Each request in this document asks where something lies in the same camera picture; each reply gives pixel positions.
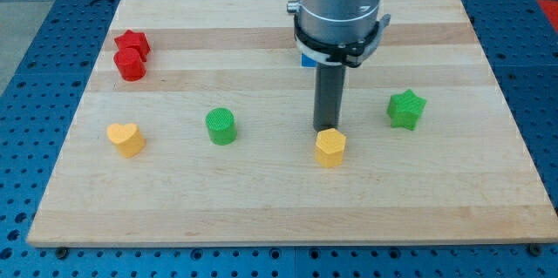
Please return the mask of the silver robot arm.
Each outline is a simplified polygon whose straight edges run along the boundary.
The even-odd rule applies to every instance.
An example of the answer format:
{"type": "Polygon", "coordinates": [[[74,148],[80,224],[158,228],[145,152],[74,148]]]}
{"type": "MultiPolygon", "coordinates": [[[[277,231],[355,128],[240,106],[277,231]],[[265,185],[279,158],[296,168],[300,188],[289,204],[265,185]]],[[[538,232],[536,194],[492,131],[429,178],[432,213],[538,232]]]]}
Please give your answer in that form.
{"type": "Polygon", "coordinates": [[[309,37],[326,44],[352,44],[367,37],[377,21],[380,0],[294,0],[287,12],[309,37]]]}

